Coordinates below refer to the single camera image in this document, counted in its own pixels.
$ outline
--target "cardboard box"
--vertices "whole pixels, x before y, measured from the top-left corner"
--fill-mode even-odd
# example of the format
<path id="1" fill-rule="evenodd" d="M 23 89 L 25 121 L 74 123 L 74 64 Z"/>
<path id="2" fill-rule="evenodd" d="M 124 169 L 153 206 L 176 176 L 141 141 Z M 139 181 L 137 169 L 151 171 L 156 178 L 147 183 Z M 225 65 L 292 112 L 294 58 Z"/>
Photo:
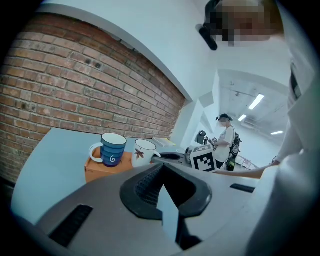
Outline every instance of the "cardboard box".
<path id="1" fill-rule="evenodd" d="M 95 158 L 100 158 L 100 148 L 96 148 L 92 155 Z M 95 162 L 89 157 L 84 165 L 85 181 L 88 183 L 101 177 L 129 171 L 133 168 L 131 158 L 131 152 L 124 152 L 120 163 L 116 167 L 107 167 L 102 162 Z"/>

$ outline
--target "white wall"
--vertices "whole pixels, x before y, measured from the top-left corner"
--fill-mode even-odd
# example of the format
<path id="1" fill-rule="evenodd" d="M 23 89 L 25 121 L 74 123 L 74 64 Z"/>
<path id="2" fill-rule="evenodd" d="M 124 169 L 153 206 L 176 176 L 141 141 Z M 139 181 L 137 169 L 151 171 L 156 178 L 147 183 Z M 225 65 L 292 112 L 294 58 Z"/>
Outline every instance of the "white wall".
<path id="1" fill-rule="evenodd" d="M 39 11 L 80 19 L 121 38 L 188 100 L 212 91 L 216 60 L 196 30 L 203 17 L 189 0 L 47 0 Z"/>
<path id="2" fill-rule="evenodd" d="M 242 127 L 238 121 L 233 121 L 232 125 L 242 140 L 239 156 L 249 159 L 258 167 L 267 166 L 272 162 L 272 159 L 279 152 L 279 145 L 253 130 Z M 217 126 L 214 131 L 214 136 L 219 138 L 223 130 L 223 127 Z"/>

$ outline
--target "person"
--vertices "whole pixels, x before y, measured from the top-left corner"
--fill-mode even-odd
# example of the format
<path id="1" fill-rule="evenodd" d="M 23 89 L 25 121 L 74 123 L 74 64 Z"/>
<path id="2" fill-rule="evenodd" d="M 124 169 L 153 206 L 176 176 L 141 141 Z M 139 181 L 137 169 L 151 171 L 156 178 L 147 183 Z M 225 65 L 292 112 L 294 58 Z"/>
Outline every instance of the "person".
<path id="1" fill-rule="evenodd" d="M 302 149 L 319 150 L 319 59 L 308 36 L 291 14 L 274 0 L 211 0 L 205 7 L 205 15 L 204 26 L 229 42 L 258 42 L 271 37 L 285 40 L 292 60 L 289 121 L 274 162 L 246 172 L 215 173 L 259 179 L 268 167 L 278 166 L 287 156 L 298 154 Z"/>
<path id="2" fill-rule="evenodd" d="M 230 148 L 235 140 L 236 131 L 231 125 L 233 119 L 227 114 L 220 115 L 218 120 L 220 126 L 225 127 L 225 130 L 220 135 L 219 139 L 213 143 L 213 146 L 216 147 L 214 151 L 216 167 L 220 169 L 230 156 Z"/>

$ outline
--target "blue striped mug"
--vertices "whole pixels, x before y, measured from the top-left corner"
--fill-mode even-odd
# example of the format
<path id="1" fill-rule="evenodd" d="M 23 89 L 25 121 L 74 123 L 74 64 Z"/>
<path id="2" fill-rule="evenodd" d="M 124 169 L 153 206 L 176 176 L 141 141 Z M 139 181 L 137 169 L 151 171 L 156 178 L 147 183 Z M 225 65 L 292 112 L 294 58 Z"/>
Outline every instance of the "blue striped mug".
<path id="1" fill-rule="evenodd" d="M 115 133 L 105 133 L 101 142 L 93 144 L 89 149 L 90 158 L 107 167 L 116 167 L 124 154 L 127 139 Z M 100 158 L 93 157 L 93 152 L 100 147 Z"/>

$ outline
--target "gray table surface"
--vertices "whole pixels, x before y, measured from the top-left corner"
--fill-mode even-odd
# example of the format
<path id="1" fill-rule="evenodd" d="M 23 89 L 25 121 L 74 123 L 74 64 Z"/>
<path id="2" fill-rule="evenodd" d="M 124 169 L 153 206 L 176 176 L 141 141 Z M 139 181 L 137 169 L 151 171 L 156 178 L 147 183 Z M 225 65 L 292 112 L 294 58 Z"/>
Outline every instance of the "gray table surface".
<path id="1" fill-rule="evenodd" d="M 52 128 L 25 163 L 16 182 L 11 210 L 32 224 L 56 203 L 86 184 L 85 162 L 89 148 L 101 135 Z M 127 138 L 126 152 L 134 149 L 135 138 Z M 159 153 L 181 152 L 161 147 Z"/>

